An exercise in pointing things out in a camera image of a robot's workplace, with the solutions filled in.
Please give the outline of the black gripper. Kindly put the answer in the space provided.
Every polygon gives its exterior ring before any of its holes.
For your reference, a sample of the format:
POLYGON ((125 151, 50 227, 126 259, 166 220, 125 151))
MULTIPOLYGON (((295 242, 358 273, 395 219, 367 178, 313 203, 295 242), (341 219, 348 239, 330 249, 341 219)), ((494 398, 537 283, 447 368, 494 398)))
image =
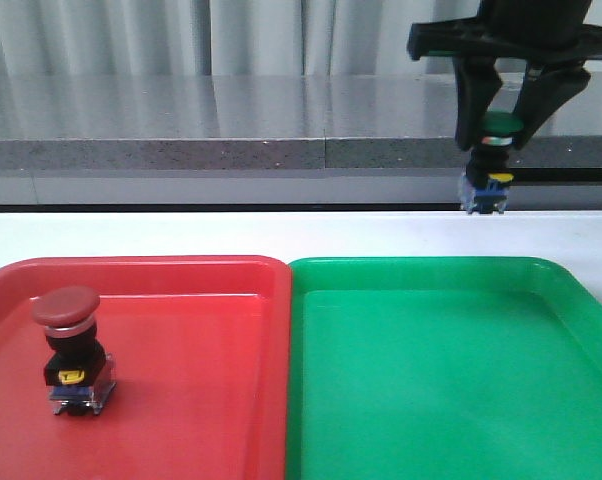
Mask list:
POLYGON ((585 61, 602 60, 602 26, 585 22, 590 7, 589 1, 482 1, 473 17, 411 26, 411 59, 454 57, 455 141, 462 151, 476 143, 503 84, 495 58, 529 61, 513 110, 522 122, 513 141, 517 150, 587 87, 585 61))

